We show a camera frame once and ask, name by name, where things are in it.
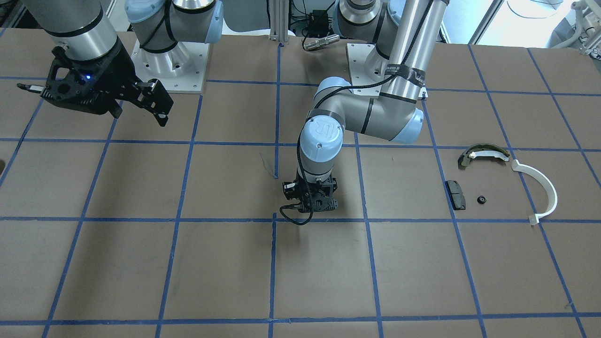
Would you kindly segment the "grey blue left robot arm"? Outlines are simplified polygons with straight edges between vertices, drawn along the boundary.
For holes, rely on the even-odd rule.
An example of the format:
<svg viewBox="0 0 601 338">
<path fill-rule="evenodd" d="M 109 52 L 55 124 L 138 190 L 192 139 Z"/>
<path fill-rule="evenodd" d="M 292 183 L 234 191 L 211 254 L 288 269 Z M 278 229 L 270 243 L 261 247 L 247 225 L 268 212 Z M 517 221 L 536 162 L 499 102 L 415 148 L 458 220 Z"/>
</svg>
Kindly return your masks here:
<svg viewBox="0 0 601 338">
<path fill-rule="evenodd" d="M 335 2 L 335 32 L 370 44 L 359 60 L 367 83 L 322 80 L 299 135 L 296 178 L 283 184 L 286 199 L 298 200 L 303 212 L 335 205 L 332 170 L 346 131 L 415 142 L 424 117 L 416 103 L 448 6 L 447 0 Z"/>
</svg>

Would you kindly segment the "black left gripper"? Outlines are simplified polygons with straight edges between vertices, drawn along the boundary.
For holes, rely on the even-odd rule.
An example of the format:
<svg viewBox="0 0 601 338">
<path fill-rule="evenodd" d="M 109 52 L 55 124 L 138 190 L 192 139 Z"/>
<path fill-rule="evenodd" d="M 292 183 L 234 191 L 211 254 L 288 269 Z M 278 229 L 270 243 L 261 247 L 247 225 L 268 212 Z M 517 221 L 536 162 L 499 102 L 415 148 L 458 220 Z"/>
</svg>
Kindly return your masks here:
<svg viewBox="0 0 601 338">
<path fill-rule="evenodd" d="M 301 174 L 297 173 L 296 182 L 296 192 L 293 195 L 295 199 L 308 202 L 308 196 L 306 193 L 309 193 L 314 202 L 317 202 L 318 200 L 321 202 L 336 201 L 336 199 L 333 197 L 333 193 L 337 190 L 338 185 L 337 179 L 332 177 L 332 175 L 329 175 L 328 178 L 323 181 L 312 183 L 303 180 Z"/>
</svg>

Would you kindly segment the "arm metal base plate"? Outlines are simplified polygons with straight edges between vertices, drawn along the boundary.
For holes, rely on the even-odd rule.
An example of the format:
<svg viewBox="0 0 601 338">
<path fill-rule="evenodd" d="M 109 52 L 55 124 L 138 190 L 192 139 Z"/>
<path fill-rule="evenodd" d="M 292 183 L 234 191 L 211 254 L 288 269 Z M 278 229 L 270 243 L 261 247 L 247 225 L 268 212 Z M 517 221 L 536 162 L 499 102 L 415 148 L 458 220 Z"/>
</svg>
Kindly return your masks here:
<svg viewBox="0 0 601 338">
<path fill-rule="evenodd" d="M 388 60 L 378 54 L 374 44 L 347 44 L 348 69 L 353 86 L 371 85 L 384 79 Z"/>
<path fill-rule="evenodd" d="M 210 44 L 181 41 L 162 54 L 144 51 L 139 45 L 137 40 L 131 54 L 137 77 L 146 82 L 159 79 L 169 93 L 202 93 Z"/>
</svg>

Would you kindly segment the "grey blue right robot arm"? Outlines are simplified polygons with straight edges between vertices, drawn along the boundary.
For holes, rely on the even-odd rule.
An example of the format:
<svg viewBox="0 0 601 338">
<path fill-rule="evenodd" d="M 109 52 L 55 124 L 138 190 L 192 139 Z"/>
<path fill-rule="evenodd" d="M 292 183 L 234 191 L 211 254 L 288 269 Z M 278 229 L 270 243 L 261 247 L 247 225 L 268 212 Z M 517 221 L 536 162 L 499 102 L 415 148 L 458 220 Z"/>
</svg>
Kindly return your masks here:
<svg viewBox="0 0 601 338">
<path fill-rule="evenodd" d="M 221 0 L 127 0 L 124 12 L 138 43 L 130 56 L 99 0 L 26 0 L 24 6 L 54 41 L 54 59 L 45 85 L 18 88 L 59 108 L 114 118 L 123 100 L 161 127 L 176 89 L 163 81 L 201 73 L 188 46 L 215 44 L 223 34 Z"/>
</svg>

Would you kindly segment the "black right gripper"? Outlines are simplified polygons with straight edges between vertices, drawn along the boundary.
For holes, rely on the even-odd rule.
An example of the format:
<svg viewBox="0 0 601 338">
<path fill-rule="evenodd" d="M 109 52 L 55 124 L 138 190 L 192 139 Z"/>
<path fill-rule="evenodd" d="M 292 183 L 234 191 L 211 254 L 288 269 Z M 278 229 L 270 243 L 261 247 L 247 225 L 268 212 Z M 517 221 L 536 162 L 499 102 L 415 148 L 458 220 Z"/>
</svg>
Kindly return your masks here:
<svg viewBox="0 0 601 338">
<path fill-rule="evenodd" d="M 159 79 L 138 81 L 134 64 L 118 38 L 107 54 L 94 60 L 76 61 L 63 47 L 52 49 L 54 60 L 41 97 L 60 108 L 90 114 L 122 114 L 119 100 L 150 112 L 159 126 L 168 122 L 174 101 Z"/>
</svg>

